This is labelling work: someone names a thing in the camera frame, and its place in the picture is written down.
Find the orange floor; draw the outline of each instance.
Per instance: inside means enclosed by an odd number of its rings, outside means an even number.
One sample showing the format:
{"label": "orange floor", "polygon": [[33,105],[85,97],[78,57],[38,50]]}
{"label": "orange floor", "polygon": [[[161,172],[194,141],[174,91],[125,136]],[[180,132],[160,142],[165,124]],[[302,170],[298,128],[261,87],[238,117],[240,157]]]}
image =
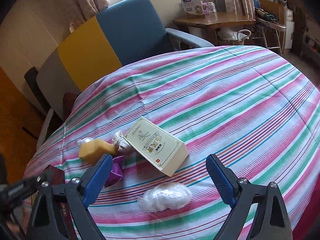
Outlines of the orange floor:
{"label": "orange floor", "polygon": [[0,67],[0,153],[6,159],[9,183],[22,179],[36,152],[44,116],[19,92]]}

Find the yellow sponge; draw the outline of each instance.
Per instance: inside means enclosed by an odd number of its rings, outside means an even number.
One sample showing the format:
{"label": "yellow sponge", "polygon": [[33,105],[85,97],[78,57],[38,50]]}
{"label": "yellow sponge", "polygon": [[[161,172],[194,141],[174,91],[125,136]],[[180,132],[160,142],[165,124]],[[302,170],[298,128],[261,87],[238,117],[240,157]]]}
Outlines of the yellow sponge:
{"label": "yellow sponge", "polygon": [[79,158],[95,165],[104,153],[116,155],[117,151],[112,144],[101,139],[94,139],[90,142],[83,143],[80,146]]}

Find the wooden tabletop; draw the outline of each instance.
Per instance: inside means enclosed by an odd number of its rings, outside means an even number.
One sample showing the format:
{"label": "wooden tabletop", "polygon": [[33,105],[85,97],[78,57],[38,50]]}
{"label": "wooden tabletop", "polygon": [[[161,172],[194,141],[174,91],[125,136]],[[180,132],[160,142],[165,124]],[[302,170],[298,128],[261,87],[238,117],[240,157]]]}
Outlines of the wooden tabletop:
{"label": "wooden tabletop", "polygon": [[255,19],[249,19],[247,16],[226,12],[210,13],[206,15],[205,18],[188,19],[187,17],[183,17],[176,19],[173,22],[176,25],[185,25],[202,29],[217,29],[256,23]]}

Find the multicolored chair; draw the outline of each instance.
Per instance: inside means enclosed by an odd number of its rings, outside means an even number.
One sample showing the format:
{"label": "multicolored chair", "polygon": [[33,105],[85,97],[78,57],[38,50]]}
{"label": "multicolored chair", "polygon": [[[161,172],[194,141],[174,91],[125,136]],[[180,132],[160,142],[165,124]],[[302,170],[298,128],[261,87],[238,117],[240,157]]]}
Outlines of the multicolored chair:
{"label": "multicolored chair", "polygon": [[68,36],[44,62],[36,83],[62,118],[62,98],[66,92],[80,94],[122,66],[180,50],[180,42],[192,48],[213,47],[196,36],[165,29],[150,0],[124,0]]}

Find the bird illustration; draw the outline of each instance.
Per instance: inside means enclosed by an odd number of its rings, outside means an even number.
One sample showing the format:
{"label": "bird illustration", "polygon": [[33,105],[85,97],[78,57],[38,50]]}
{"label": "bird illustration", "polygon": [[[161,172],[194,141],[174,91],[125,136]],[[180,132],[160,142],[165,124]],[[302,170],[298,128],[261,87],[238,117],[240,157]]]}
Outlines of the bird illustration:
{"label": "bird illustration", "polygon": [[146,132],[146,134],[143,134],[143,132],[141,130],[139,130],[139,135],[138,135],[139,139],[143,141],[145,138],[150,136],[150,134],[148,134],[148,133],[149,133],[149,131]]}

